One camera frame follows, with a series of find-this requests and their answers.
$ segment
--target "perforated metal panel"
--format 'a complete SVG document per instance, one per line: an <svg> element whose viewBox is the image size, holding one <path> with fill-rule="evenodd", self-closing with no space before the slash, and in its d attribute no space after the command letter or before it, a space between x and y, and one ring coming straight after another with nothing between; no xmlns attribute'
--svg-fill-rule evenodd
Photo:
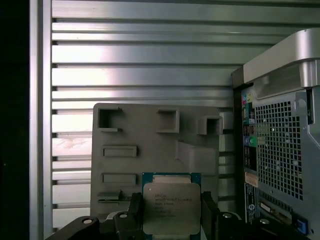
<svg viewBox="0 0 320 240"><path fill-rule="evenodd" d="M262 183L303 200L300 118L291 102L256 108L258 176Z"/></svg>

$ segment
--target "metal roll-up door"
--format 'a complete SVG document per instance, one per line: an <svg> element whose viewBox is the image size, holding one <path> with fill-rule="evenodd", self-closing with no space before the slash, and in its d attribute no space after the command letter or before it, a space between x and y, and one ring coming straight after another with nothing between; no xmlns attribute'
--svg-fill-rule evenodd
<svg viewBox="0 0 320 240"><path fill-rule="evenodd" d="M219 206L233 211L230 74L288 35L320 26L317 1L43 2L43 139L33 143L43 150L44 236L90 213L98 102L220 108Z"/></svg>

